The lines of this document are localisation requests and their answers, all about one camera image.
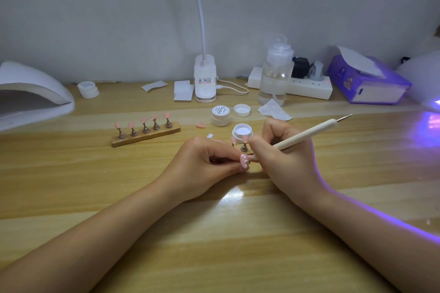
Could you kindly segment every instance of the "purple box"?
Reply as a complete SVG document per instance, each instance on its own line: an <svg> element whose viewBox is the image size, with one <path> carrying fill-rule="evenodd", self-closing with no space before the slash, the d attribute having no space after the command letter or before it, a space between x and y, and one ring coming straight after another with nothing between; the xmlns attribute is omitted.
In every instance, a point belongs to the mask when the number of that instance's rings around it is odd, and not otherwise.
<svg viewBox="0 0 440 293"><path fill-rule="evenodd" d="M398 104L411 83L374 57L384 79L360 73L347 64L342 55L333 57L327 75L350 103Z"/></svg>

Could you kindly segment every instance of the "wooden desk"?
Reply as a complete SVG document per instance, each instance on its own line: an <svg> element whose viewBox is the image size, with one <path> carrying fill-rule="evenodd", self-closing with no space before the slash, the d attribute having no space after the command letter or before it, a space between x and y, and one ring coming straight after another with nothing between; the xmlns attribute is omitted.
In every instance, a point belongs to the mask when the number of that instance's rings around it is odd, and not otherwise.
<svg viewBox="0 0 440 293"><path fill-rule="evenodd" d="M0 134L0 267L156 178L184 140L228 140L237 122L261 129L257 90L214 103L173 102L173 86L98 84L61 118ZM217 104L252 107L226 127ZM314 138L335 189L416 227L440 232L440 114L410 100L350 105L288 96L285 110L306 129L355 115ZM112 148L113 124L170 111L182 132ZM206 129L196 122L208 123ZM252 164L162 218L96 287L96 292L390 292L393 288L338 238L295 207Z"/></svg>

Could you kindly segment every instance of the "wall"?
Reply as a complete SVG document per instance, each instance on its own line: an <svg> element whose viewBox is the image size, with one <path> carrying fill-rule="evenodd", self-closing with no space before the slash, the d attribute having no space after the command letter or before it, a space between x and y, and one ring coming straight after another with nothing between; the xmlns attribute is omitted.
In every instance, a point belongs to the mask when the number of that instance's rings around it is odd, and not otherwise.
<svg viewBox="0 0 440 293"><path fill-rule="evenodd" d="M439 0L202 0L221 77L261 65L263 37L329 62L338 43L396 66L432 35ZM1 0L0 59L63 82L190 79L201 53L195 0Z"/></svg>

